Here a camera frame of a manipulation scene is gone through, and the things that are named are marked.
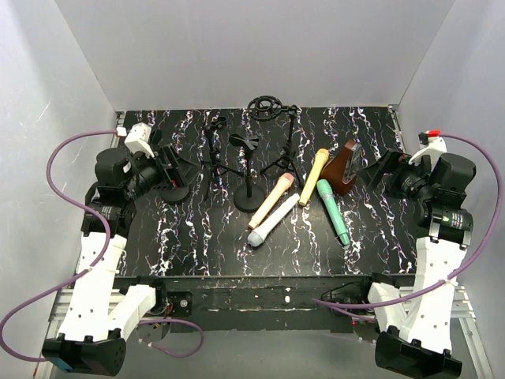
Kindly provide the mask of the yellow microphone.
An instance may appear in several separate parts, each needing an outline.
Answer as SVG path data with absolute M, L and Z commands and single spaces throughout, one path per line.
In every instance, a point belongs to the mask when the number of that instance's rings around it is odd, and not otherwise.
M 300 206 L 305 207 L 309 203 L 312 193 L 316 187 L 316 183 L 319 180 L 320 173 L 324 169 L 324 166 L 327 163 L 328 158 L 329 158 L 329 151 L 327 149 L 321 148 L 317 151 L 314 157 L 312 169 L 309 172 L 309 176 L 301 192 L 301 196 L 299 199 Z

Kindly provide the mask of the black round base stand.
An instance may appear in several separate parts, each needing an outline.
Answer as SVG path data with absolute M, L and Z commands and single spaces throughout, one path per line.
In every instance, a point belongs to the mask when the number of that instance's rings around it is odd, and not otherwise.
M 190 193 L 190 188 L 178 187 L 176 189 L 163 189 L 159 192 L 160 197 L 169 205 L 176 205 L 184 202 Z
M 243 137 L 233 133 L 229 136 L 229 142 L 236 148 L 243 148 L 246 162 L 245 183 L 234 192 L 234 205 L 241 212 L 255 212 L 265 200 L 264 190 L 253 182 L 251 173 L 252 157 L 258 147 L 259 137 Z

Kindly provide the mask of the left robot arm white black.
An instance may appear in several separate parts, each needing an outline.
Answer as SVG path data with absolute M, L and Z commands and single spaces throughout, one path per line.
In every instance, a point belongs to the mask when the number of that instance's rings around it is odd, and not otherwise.
M 117 267 L 136 215 L 138 198 L 160 190 L 187 190 L 181 165 L 185 162 L 169 145 L 160 145 L 152 128 L 141 122 L 119 127 L 122 147 L 96 157 L 96 181 L 85 195 L 78 276 L 65 318 L 55 338 L 43 343 L 42 355 L 67 373 L 113 377 L 122 368 L 126 341 L 142 325 L 168 325 L 174 309 L 161 280 L 135 280 L 110 306 Z

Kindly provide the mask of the green microphone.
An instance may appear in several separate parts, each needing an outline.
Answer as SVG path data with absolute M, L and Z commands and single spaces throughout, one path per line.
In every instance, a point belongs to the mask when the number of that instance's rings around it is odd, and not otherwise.
M 349 232 L 347 230 L 346 224 L 344 223 L 342 215 L 339 211 L 339 207 L 335 200 L 335 195 L 333 193 L 331 185 L 326 179 L 320 179 L 317 181 L 316 188 L 318 194 L 323 200 L 323 203 L 327 209 L 327 213 L 330 217 L 335 232 L 340 239 L 340 242 L 342 243 L 343 246 L 349 246 L 350 245 Z

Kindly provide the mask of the pink microphone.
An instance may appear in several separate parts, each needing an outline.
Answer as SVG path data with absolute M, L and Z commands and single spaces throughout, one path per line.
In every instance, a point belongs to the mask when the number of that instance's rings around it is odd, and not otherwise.
M 260 226 L 266 215 L 271 211 L 279 198 L 292 186 L 294 176 L 290 173 L 281 175 L 275 184 L 273 190 L 265 198 L 261 206 L 256 210 L 256 213 L 249 221 L 249 229 L 255 229 Z

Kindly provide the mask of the white microphone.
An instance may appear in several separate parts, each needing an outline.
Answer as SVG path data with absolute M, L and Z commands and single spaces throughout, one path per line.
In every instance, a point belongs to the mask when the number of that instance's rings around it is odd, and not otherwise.
M 299 199 L 298 193 L 287 198 L 259 227 L 250 232 L 247 243 L 254 248 L 263 244 L 271 231 L 297 205 Z

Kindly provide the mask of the brown wooden metronome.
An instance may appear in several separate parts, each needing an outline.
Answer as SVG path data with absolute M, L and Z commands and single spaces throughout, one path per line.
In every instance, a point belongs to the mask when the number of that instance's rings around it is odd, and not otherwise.
M 345 196 L 354 187 L 360 169 L 361 145 L 348 140 L 336 156 L 326 163 L 320 179 L 327 180 L 334 192 Z

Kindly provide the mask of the black tripod clip stand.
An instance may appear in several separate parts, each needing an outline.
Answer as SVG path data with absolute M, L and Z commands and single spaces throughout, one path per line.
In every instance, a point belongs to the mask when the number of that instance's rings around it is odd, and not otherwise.
M 210 121 L 209 124 L 206 124 L 203 127 L 204 137 L 209 147 L 209 160 L 201 160 L 200 165 L 202 169 L 208 169 L 210 171 L 208 187 L 204 195 L 205 200 L 209 198 L 212 183 L 216 182 L 217 179 L 224 174 L 232 172 L 241 178 L 245 176 L 244 173 L 232 169 L 231 167 L 224 166 L 221 163 L 220 151 L 215 147 L 214 133 L 222 129 L 224 126 L 226 126 L 226 117 L 219 116 L 217 119 Z

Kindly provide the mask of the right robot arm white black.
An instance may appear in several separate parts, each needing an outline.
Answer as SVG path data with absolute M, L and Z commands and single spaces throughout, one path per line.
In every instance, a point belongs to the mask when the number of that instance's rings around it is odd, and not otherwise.
M 388 175 L 385 194 L 413 201 L 417 271 L 413 289 L 421 296 L 393 304 L 400 291 L 382 280 L 370 283 L 367 299 L 385 302 L 375 309 L 380 334 L 375 362 L 410 378 L 457 378 L 462 363 L 451 355 L 450 322 L 456 283 L 449 275 L 462 263 L 471 242 L 473 217 L 462 208 L 466 187 L 477 173 L 474 162 L 452 153 L 433 163 L 423 155 L 417 165 L 410 156 L 389 150 L 360 171 L 368 188 Z

